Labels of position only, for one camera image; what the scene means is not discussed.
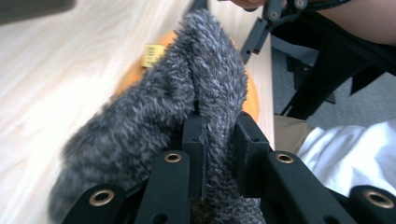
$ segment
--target black chair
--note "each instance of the black chair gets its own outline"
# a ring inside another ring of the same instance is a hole
[[[284,110],[288,117],[308,119],[350,77],[354,92],[385,72],[396,76],[395,47],[357,38],[317,12],[302,13],[296,21],[275,28],[272,35],[319,50],[315,65]]]

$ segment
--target person's arm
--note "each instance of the person's arm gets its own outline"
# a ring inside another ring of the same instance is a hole
[[[265,0],[232,1],[243,8],[259,7],[265,3]],[[318,13],[357,37],[396,46],[395,0],[351,0]]]

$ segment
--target gray towel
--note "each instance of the gray towel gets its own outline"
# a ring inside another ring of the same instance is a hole
[[[49,198],[59,223],[87,189],[128,189],[149,177],[154,159],[194,112],[203,117],[207,199],[192,202],[194,223],[263,223],[258,200],[243,199],[232,174],[230,138],[246,99],[241,58],[205,10],[190,13],[177,39],[144,78],[87,122],[66,144],[63,167]]]

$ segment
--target white shirt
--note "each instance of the white shirt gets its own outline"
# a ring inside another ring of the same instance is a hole
[[[357,185],[396,195],[396,119],[368,128],[316,128],[297,156],[324,186],[346,196]]]

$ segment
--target yellow label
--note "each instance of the yellow label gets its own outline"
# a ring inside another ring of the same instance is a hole
[[[165,47],[162,45],[149,44],[146,45],[145,56],[143,57],[142,66],[150,68],[154,65],[161,57],[165,51]]]

